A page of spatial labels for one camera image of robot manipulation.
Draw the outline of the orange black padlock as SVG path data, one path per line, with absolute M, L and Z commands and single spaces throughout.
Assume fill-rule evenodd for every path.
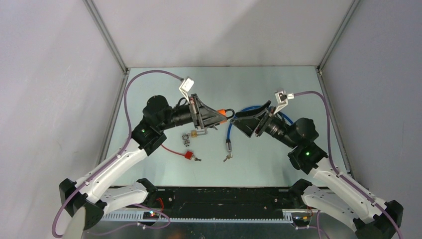
M 217 112 L 224 116 L 224 119 L 219 122 L 220 124 L 227 122 L 235 116 L 235 110 L 233 109 L 220 109 Z

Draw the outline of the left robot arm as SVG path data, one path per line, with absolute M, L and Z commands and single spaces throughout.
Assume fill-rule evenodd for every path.
M 168 129 L 192 123 L 197 129 L 214 128 L 228 120 L 227 110 L 205 105 L 196 94 L 187 103 L 172 107 L 162 95 L 152 96 L 143 109 L 135 128 L 129 128 L 128 139 L 111 157 L 76 181 L 64 179 L 59 184 L 62 207 L 79 225 L 79 231 L 95 226 L 104 215 L 117 209 L 142 204 L 152 207 L 157 202 L 157 188 L 147 179 L 122 188 L 110 186 L 123 173 L 146 159 L 167 139 Z

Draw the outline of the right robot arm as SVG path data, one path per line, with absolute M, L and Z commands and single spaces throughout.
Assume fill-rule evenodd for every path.
M 400 234 L 403 206 L 385 201 L 342 172 L 323 149 L 315 144 L 319 136 L 312 119 L 300 118 L 293 124 L 276 115 L 270 104 L 237 112 L 230 121 L 246 136 L 267 133 L 292 148 L 288 153 L 292 166 L 326 184 L 324 192 L 311 182 L 300 179 L 290 189 L 289 200 L 295 208 L 305 205 L 330 215 L 349 227 L 359 239 L 391 239 Z

